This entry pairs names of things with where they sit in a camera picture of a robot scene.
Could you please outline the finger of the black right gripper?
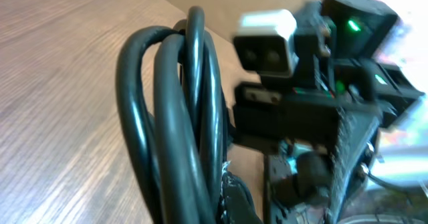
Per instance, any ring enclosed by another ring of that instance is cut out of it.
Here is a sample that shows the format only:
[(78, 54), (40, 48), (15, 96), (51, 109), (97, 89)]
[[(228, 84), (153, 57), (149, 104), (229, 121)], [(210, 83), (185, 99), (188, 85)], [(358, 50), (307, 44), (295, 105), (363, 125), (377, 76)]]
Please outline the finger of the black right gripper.
[(381, 118), (368, 112), (339, 110), (338, 137), (332, 159), (330, 198), (324, 222), (335, 224), (345, 202), (354, 169), (366, 149), (366, 143), (378, 130)]

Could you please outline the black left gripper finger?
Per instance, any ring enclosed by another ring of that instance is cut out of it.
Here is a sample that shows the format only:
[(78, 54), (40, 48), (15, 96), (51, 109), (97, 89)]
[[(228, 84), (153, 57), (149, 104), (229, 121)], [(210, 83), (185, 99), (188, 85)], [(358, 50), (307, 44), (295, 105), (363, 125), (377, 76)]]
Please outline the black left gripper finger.
[(219, 223), (262, 224), (247, 185), (228, 171), (229, 163), (222, 166), (221, 193), (219, 200)]

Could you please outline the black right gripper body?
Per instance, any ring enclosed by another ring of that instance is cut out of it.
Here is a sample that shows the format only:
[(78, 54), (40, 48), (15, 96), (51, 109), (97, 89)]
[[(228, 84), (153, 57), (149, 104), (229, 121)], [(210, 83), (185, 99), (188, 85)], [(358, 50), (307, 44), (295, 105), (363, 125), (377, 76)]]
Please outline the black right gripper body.
[(281, 93), (242, 82), (235, 87), (233, 117), (235, 143), (271, 154), (286, 139), (321, 145), (330, 152), (338, 144), (357, 147), (378, 130), (383, 115), (374, 102)]

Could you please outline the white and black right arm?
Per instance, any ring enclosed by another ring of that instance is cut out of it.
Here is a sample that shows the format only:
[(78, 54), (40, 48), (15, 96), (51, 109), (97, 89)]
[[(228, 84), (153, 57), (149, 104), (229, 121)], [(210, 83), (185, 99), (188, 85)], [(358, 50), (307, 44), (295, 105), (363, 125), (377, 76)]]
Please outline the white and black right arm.
[(374, 174), (381, 130), (421, 98), (373, 56), (398, 19), (378, 0), (246, 13), (233, 44), (258, 83), (235, 88), (236, 142), (264, 155), (264, 221), (421, 223), (423, 181)]

